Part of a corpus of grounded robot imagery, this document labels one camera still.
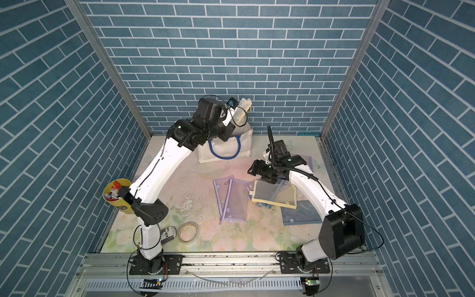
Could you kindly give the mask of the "yellow trimmed mesh pouch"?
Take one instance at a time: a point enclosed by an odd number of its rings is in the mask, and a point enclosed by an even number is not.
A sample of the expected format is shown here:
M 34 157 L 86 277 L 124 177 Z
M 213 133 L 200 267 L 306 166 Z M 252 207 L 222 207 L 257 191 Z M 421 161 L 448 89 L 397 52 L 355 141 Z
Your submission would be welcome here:
M 256 180 L 253 190 L 249 192 L 253 203 L 274 205 L 287 209 L 297 208 L 297 189 L 287 181 L 270 184 Z
M 236 127 L 243 127 L 247 124 L 247 112 L 252 106 L 251 99 L 242 98 L 233 114 L 233 124 Z

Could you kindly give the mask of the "purple trimmed mesh pouch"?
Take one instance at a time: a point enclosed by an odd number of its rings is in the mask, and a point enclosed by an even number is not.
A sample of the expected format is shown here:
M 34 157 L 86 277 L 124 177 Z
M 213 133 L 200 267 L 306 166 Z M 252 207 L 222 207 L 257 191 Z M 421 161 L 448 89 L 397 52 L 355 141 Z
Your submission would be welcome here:
M 245 222 L 252 189 L 250 181 L 234 178 L 233 175 L 213 180 L 220 224 L 224 221 Z

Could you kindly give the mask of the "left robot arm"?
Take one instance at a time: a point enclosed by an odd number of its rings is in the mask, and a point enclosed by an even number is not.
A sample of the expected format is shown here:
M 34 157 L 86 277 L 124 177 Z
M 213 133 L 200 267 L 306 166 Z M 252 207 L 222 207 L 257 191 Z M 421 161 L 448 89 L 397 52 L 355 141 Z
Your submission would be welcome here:
M 160 222 L 168 208 L 159 199 L 166 182 L 180 164 L 199 146 L 219 138 L 227 141 L 238 120 L 233 118 L 239 103 L 218 96 L 204 96 L 190 120 L 181 119 L 168 130 L 163 147 L 143 174 L 130 186 L 119 190 L 120 198 L 130 204 L 141 228 L 138 252 L 148 261 L 160 260 L 163 254 Z

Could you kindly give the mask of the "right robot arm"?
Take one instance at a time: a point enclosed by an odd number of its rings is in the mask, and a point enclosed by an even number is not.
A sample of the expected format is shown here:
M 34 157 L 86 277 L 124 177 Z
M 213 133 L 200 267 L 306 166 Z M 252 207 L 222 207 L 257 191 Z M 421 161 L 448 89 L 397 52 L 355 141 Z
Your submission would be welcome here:
M 335 260 L 365 244 L 362 210 L 349 205 L 314 176 L 300 155 L 288 152 L 283 141 L 270 141 L 264 160 L 256 160 L 248 173 L 275 184 L 285 179 L 299 189 L 322 219 L 317 239 L 298 248 L 307 263 L 329 258 Z

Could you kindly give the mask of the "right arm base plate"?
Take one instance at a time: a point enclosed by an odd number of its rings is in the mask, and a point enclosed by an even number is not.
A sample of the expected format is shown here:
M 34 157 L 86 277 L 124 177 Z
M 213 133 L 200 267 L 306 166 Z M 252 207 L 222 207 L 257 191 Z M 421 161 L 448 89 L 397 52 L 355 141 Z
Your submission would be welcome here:
M 309 262 L 301 253 L 286 251 L 277 252 L 274 258 L 279 263 L 282 274 L 330 273 L 329 262 L 326 259 Z

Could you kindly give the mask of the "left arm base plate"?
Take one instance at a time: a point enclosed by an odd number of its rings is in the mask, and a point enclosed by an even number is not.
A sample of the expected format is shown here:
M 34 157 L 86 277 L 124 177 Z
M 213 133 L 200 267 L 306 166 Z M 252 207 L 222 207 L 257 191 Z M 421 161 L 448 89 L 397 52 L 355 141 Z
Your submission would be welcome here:
M 184 256 L 181 254 L 159 254 L 152 260 L 146 259 L 140 252 L 129 260 L 131 275 L 179 275 Z

